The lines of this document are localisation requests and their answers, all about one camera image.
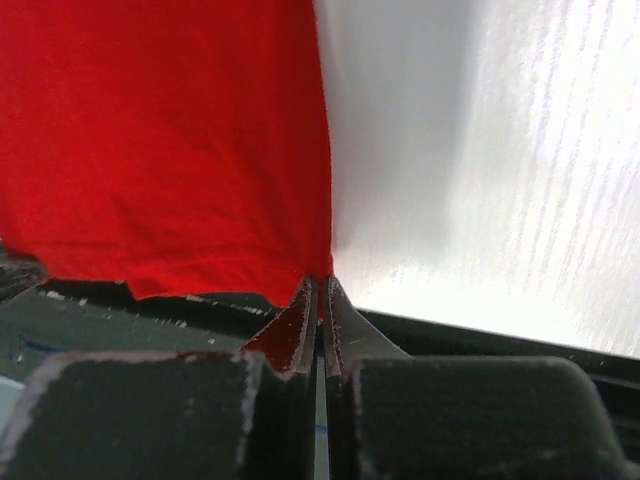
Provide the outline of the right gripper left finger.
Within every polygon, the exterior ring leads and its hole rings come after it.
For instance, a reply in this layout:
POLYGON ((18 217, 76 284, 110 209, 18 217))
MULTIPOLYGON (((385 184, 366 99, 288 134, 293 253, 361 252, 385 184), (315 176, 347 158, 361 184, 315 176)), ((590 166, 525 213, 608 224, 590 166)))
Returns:
POLYGON ((5 479, 310 479, 318 286, 235 351, 70 352, 27 379, 5 479))

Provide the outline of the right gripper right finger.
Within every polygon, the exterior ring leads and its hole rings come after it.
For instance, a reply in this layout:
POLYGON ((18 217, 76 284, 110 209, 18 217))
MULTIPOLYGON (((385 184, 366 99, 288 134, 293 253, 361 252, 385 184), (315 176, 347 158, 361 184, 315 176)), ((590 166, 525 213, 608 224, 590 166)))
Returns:
POLYGON ((628 479, 632 363, 419 324, 385 335, 322 288, 334 479, 628 479))

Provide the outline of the red t-shirt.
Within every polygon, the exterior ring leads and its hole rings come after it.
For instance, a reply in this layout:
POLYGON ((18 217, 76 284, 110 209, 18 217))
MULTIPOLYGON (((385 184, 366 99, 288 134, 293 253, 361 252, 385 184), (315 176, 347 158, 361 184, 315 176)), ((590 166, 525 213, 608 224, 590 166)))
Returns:
POLYGON ((310 1, 5 1, 1 240, 139 299, 333 269, 310 1))

